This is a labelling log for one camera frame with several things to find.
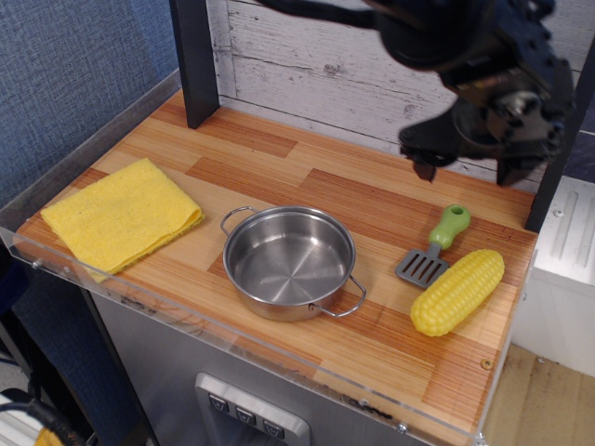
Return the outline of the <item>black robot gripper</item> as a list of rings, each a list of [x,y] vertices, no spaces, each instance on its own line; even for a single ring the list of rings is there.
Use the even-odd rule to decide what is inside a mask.
[[[566,59],[485,64],[446,74],[456,94],[441,115],[404,128],[401,152],[417,176],[432,182],[438,167],[459,158],[494,159],[496,184],[511,187],[562,149],[565,119],[575,106]]]

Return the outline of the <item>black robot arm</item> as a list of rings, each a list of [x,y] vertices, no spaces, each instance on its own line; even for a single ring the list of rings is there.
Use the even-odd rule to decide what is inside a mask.
[[[542,20],[552,1],[373,1],[383,46],[403,66],[436,72],[456,94],[441,115],[401,130],[419,177],[459,158],[494,159],[511,186],[562,149],[575,106],[567,59]]]

